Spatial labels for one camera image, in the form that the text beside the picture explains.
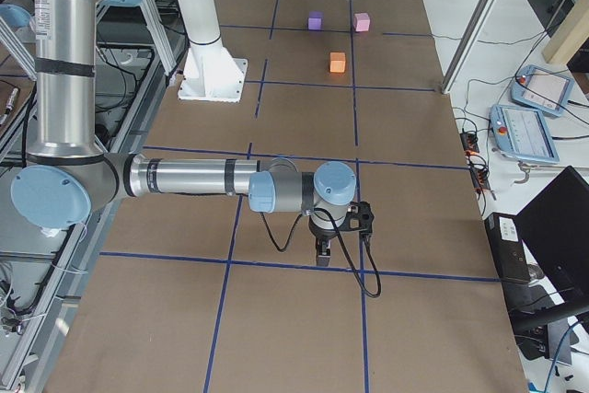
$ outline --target toy block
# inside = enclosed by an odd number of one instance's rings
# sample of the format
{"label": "toy block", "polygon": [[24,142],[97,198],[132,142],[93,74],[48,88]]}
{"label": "toy block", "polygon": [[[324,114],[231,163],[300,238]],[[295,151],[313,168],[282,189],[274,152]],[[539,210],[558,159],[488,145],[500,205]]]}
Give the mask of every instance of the toy block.
{"label": "toy block", "polygon": [[345,73],[346,72],[346,53],[345,52],[330,52],[329,53],[329,71],[331,73]]}
{"label": "toy block", "polygon": [[353,15],[353,27],[356,32],[365,32],[370,29],[370,16],[368,13],[357,13]]}
{"label": "toy block", "polygon": [[323,13],[321,11],[311,11],[309,13],[308,27],[314,31],[321,31]]}

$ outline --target label on robot arm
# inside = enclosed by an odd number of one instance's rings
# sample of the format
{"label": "label on robot arm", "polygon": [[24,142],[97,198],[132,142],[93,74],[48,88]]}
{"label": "label on robot arm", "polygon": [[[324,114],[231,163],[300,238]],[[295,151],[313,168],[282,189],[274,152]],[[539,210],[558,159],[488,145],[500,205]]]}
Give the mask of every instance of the label on robot arm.
{"label": "label on robot arm", "polygon": [[35,34],[39,40],[52,39],[52,0],[35,0]]}
{"label": "label on robot arm", "polygon": [[514,220],[511,218],[499,217],[499,229],[501,230],[501,239],[503,241],[517,242],[517,230],[515,229]]}

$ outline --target white desk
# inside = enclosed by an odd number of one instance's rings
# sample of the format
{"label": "white desk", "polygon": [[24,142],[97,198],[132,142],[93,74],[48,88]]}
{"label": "white desk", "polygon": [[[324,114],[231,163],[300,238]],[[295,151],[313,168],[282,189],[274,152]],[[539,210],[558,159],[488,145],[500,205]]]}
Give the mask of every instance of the white desk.
{"label": "white desk", "polygon": [[[467,26],[470,16],[479,0],[423,0],[430,20],[430,26],[434,36],[447,36],[460,38]],[[487,24],[479,36],[479,40],[513,42],[530,38],[543,31],[527,0],[499,0],[487,21]],[[468,80],[476,78],[487,82],[496,82],[515,74],[515,70],[529,54],[538,38],[517,43],[515,45],[491,45],[478,42],[460,73],[451,90],[453,106],[463,108],[467,102]],[[549,42],[546,37],[527,58],[525,64],[536,64],[547,67],[552,71],[566,69],[564,65],[549,65],[544,62],[542,49]],[[440,58],[440,64],[444,72],[458,46],[458,40],[450,40],[443,37],[435,38],[436,49]],[[475,114],[487,117],[490,107],[497,103],[501,97],[501,103],[508,103],[509,91],[502,95],[510,84],[509,80],[497,86],[484,85],[472,82],[469,90],[468,110]],[[582,91],[575,85],[572,92],[572,100],[587,103]],[[573,112],[580,117],[589,119],[589,110],[571,105]],[[462,117],[460,110],[456,110],[456,116]],[[484,129],[487,123],[468,115],[479,127]],[[553,136],[573,136],[588,134],[589,127],[576,121],[569,114],[558,119],[547,119],[549,130]],[[463,121],[457,121],[458,127],[462,127]],[[465,128],[471,129],[469,122]],[[576,167],[589,166],[589,140],[555,142],[560,156],[560,165],[573,165]],[[526,184],[514,184],[517,179],[522,179],[524,174],[519,170],[517,162],[492,151],[495,147],[494,140],[488,140],[486,132],[479,133],[479,147],[482,155],[489,159],[491,188],[494,190],[496,201],[487,193],[486,217],[491,212],[505,212],[517,214],[528,202],[530,202],[544,187],[558,174],[558,171],[532,171],[530,180]],[[546,290],[553,292],[550,283],[542,284]],[[576,347],[584,352],[589,351],[589,338],[581,327],[575,329],[580,335],[581,342]],[[549,370],[549,362],[536,360],[529,362],[522,357],[522,363],[527,377],[539,389],[544,387],[546,375]],[[560,367],[561,377],[554,377],[550,384],[550,392],[564,392],[566,389],[589,390],[589,356],[579,353],[572,354],[572,368]],[[570,382],[564,382],[563,377],[574,374]]]}

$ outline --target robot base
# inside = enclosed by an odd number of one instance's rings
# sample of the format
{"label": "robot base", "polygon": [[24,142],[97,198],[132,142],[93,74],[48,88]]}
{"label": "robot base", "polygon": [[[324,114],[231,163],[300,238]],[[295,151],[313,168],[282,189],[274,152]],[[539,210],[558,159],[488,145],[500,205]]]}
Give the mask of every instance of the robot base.
{"label": "robot base", "polygon": [[200,75],[190,48],[178,98],[237,103],[241,100],[247,70],[246,59],[234,59],[223,48],[221,54],[207,54],[202,58],[203,75]]}

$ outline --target black monitor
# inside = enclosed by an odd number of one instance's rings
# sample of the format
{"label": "black monitor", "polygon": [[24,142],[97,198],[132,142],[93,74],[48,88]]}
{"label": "black monitor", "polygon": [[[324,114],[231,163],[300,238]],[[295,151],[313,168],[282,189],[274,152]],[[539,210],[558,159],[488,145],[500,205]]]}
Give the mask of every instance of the black monitor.
{"label": "black monitor", "polygon": [[[582,312],[589,296],[589,183],[568,166],[514,222],[542,271],[556,290],[564,291],[565,305],[575,307],[559,309],[561,317],[587,319]],[[583,326],[589,332],[589,324]]]}

